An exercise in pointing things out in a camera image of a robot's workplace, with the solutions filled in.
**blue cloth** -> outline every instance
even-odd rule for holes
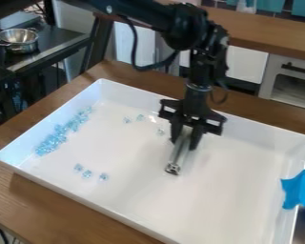
[[[294,0],[292,15],[305,16],[305,0]]]
[[[226,0],[229,5],[237,5],[238,0]],[[247,0],[247,5],[249,6],[251,0]],[[281,12],[284,7],[285,0],[257,0],[256,8],[258,10]]]
[[[282,179],[281,184],[286,193],[284,209],[293,209],[298,204],[305,207],[305,170],[292,179]]]

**metal rod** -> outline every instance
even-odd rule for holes
[[[183,132],[178,136],[172,154],[170,156],[168,165],[165,168],[167,173],[174,175],[179,175],[180,171],[185,164],[186,155],[189,152],[190,147],[190,133],[186,132],[184,129]]]

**cable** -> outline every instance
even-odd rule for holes
[[[0,229],[0,235],[2,237],[2,240],[3,240],[4,244],[9,244],[6,235],[4,234],[4,232],[1,229]]]
[[[154,69],[158,69],[158,68],[162,68],[164,66],[169,67],[170,64],[174,61],[174,59],[176,58],[176,56],[179,54],[179,51],[174,51],[168,58],[166,58],[163,61],[160,61],[158,63],[154,63],[151,65],[147,65],[147,66],[137,66],[136,65],[136,50],[137,50],[137,46],[138,46],[138,33],[134,27],[133,22],[127,18],[126,16],[123,15],[119,15],[124,22],[126,22],[128,24],[128,26],[130,27],[130,29],[132,30],[133,33],[133,46],[132,46],[132,53],[131,53],[131,62],[132,62],[132,66],[134,69],[136,69],[137,71],[151,71]]]
[[[214,99],[214,90],[211,90],[211,99],[212,99],[213,103],[215,103],[216,105],[220,105],[227,101],[227,98],[229,97],[229,88],[225,85],[225,83],[222,80],[216,80],[216,82],[222,89],[225,90],[225,94],[224,94],[223,98],[216,101]]]

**wooden table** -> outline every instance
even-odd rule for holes
[[[70,84],[0,127],[0,149],[98,78],[174,98],[183,95],[183,79],[156,71],[137,72],[129,65],[104,61]],[[218,110],[305,133],[305,110],[230,91]],[[67,197],[30,182],[0,164],[0,227],[30,243],[160,243]]]

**blue glove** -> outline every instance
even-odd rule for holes
[[[281,184],[286,193],[284,209],[293,209],[297,204],[305,207],[305,170],[295,178],[282,179]]]

